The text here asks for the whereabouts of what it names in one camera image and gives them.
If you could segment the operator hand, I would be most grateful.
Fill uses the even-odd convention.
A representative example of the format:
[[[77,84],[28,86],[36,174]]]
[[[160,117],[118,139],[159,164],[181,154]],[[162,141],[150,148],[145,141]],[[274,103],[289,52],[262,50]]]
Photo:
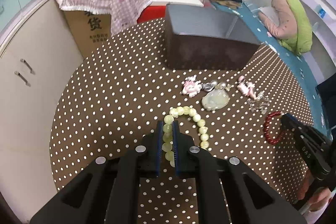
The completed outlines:
[[[306,192],[308,191],[310,185],[312,184],[314,177],[312,176],[310,170],[307,170],[305,178],[302,181],[300,188],[297,191],[297,200],[303,200]],[[321,188],[316,190],[314,194],[310,197],[308,203],[310,205],[310,211],[318,211],[323,208],[329,201],[331,196],[331,191],[329,188]]]

